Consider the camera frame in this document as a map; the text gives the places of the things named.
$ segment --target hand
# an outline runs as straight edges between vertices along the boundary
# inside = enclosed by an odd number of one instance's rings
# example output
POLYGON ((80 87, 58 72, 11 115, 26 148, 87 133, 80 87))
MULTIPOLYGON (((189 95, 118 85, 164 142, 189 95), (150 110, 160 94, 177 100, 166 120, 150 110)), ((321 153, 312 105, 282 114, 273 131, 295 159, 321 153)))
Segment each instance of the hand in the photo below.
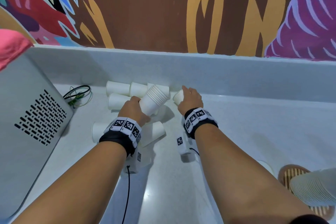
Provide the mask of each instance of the hand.
POLYGON ((131 100, 126 101, 124 106, 121 108, 118 117, 131 118, 135 120, 141 127, 145 125, 146 122, 149 122, 149 116, 145 115, 141 111, 141 107, 139 105, 140 100, 140 98, 133 96, 131 100))
POLYGON ((178 105, 179 112, 184 116, 187 111, 193 108, 203 108, 202 96, 193 88, 182 86, 183 101, 178 105))

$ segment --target gray appliance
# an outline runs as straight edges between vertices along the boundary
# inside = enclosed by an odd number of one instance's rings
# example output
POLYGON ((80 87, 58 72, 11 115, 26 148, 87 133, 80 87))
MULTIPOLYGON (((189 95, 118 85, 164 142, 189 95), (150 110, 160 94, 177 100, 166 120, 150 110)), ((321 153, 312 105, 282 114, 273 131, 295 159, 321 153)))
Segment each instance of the gray appliance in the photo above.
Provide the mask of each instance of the gray appliance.
POLYGON ((25 55, 0 72, 0 107, 0 219, 5 219, 23 203, 73 111, 25 55))

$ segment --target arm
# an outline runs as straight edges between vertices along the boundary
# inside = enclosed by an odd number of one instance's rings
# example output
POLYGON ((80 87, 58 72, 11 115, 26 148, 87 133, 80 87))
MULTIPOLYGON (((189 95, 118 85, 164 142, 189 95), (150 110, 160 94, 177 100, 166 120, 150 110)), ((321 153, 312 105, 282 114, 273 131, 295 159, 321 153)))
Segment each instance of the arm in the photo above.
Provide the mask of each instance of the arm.
MULTIPOLYGON (((183 86, 179 111, 203 107, 195 89, 183 86)), ((289 223, 313 212, 212 124, 195 132, 204 175, 224 223, 289 223)))
MULTIPOLYGON (((139 98, 127 101, 119 117, 142 126, 148 117, 139 98)), ((59 177, 14 224, 99 223, 126 160, 126 150, 115 142, 101 142, 59 177)))

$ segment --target purple painted shape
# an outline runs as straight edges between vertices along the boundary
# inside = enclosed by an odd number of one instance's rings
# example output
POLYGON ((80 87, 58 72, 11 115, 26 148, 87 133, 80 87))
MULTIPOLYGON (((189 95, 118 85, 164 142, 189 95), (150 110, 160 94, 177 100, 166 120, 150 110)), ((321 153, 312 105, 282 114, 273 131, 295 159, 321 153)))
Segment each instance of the purple painted shape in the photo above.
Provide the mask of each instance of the purple painted shape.
POLYGON ((336 61, 335 0, 291 0, 266 57, 336 61))
POLYGON ((3 6, 2 4, 0 4, 0 6, 7 10, 14 18, 16 18, 27 31, 39 31, 40 25, 36 20, 26 14, 17 12, 8 0, 6 0, 6 3, 7 6, 3 6))

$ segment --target wristband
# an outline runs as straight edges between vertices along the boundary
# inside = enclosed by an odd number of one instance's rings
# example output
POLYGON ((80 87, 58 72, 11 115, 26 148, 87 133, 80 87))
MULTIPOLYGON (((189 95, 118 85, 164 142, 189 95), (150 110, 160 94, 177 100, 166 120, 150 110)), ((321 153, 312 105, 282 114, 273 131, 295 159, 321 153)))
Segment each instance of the wristband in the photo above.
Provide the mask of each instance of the wristband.
POLYGON ((187 111, 184 117, 185 122, 183 124, 183 128, 185 129, 188 137, 191 137, 192 139, 195 139, 196 129, 203 124, 209 123, 218 128, 217 122, 212 115, 201 107, 187 111))
POLYGON ((108 125, 108 127, 104 131, 104 135, 100 138, 99 142, 113 141, 119 143, 125 148, 128 155, 134 153, 140 139, 141 127, 139 126, 139 124, 131 118, 118 117, 108 125))

